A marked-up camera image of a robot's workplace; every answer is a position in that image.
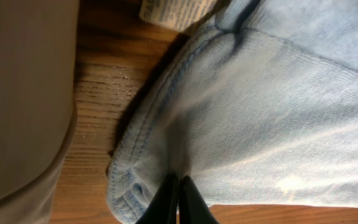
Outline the light blue printed t-shirt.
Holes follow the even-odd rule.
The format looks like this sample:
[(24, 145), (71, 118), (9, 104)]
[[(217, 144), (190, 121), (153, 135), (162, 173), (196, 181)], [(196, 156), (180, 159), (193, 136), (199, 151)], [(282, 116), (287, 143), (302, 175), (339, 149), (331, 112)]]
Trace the light blue printed t-shirt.
[(232, 1), (134, 113), (108, 169), (123, 223), (164, 176), (208, 205), (358, 208), (358, 0)]

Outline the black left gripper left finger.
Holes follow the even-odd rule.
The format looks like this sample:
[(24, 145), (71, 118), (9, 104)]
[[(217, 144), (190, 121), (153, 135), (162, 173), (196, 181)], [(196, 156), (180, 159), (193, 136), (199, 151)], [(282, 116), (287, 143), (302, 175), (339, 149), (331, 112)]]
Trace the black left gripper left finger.
[(136, 224), (176, 224), (178, 186), (178, 177), (175, 174), (167, 175)]

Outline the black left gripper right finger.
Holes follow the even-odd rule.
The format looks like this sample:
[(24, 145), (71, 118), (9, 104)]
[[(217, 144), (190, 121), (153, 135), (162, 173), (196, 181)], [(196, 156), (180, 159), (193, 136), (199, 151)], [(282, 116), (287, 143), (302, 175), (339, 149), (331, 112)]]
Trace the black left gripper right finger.
[(218, 224), (190, 176), (179, 184), (180, 224)]

